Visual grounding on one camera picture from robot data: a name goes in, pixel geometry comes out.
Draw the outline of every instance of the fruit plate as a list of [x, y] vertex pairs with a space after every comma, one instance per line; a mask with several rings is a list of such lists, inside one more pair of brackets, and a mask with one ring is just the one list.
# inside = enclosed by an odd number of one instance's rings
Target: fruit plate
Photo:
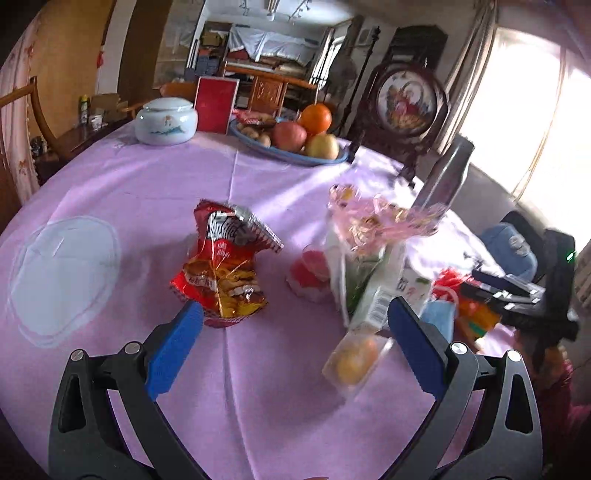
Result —
[[234, 119], [230, 122], [230, 132], [232, 132], [233, 135], [236, 135], [240, 142], [244, 143], [247, 147], [250, 147], [251, 149], [253, 149], [256, 152], [259, 152], [262, 155], [267, 155], [277, 160], [281, 160], [287, 163], [293, 163], [296, 165], [304, 165], [307, 167], [315, 167], [317, 165], [336, 165], [337, 163], [343, 163], [347, 160], [348, 151], [347, 149], [344, 149], [340, 146], [339, 156], [336, 157], [336, 159], [334, 160], [325, 160], [324, 158], [313, 158], [308, 157], [306, 155], [299, 155], [297, 153], [279, 150], [275, 147], [265, 147], [256, 140], [253, 140], [252, 138], [249, 138], [246, 135], [241, 134], [240, 131], [236, 128], [237, 124], [237, 119]]

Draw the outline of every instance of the blue face mask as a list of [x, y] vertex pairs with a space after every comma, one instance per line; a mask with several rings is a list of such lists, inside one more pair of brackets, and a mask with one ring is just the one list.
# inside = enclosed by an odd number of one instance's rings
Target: blue face mask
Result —
[[431, 325], [435, 325], [437, 330], [445, 337], [448, 342], [453, 337], [453, 320], [456, 316], [456, 304], [445, 300], [431, 300], [427, 302], [421, 320]]

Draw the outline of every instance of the metal bolt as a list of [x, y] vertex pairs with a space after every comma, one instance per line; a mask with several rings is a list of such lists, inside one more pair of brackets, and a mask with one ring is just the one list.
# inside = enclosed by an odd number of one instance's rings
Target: metal bolt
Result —
[[84, 357], [84, 350], [74, 350], [72, 352], [72, 354], [70, 355], [70, 358], [72, 359], [73, 362], [77, 362], [78, 360], [82, 360], [82, 357]]
[[141, 345], [138, 342], [130, 342], [125, 345], [125, 353], [128, 355], [134, 355], [139, 352]]
[[460, 342], [452, 343], [452, 352], [454, 352], [458, 355], [463, 355], [467, 351], [468, 351], [468, 348], [463, 343], [460, 343]]
[[507, 356], [509, 357], [509, 360], [513, 360], [514, 362], [521, 361], [521, 354], [515, 350], [509, 350]]

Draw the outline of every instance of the apple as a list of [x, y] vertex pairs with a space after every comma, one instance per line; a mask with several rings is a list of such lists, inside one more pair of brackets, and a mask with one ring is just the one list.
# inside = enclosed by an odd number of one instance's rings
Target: apple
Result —
[[271, 131], [273, 146], [293, 153], [301, 150], [307, 136], [306, 129], [295, 122], [279, 122]]
[[332, 134], [318, 134], [308, 139], [304, 151], [309, 157], [335, 160], [339, 156], [339, 143]]

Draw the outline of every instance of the window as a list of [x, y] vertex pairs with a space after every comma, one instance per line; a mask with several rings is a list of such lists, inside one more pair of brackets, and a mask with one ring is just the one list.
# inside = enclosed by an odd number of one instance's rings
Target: window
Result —
[[344, 40], [345, 37], [334, 38], [332, 43], [329, 43], [329, 48], [327, 49], [326, 54], [316, 64], [316, 67], [314, 67], [310, 83], [318, 83], [318, 90], [322, 90], [326, 85], [330, 66], [343, 45]]
[[562, 58], [563, 69], [560, 46], [499, 28], [460, 132], [476, 147], [475, 166], [580, 251], [591, 239], [591, 78], [574, 54]]

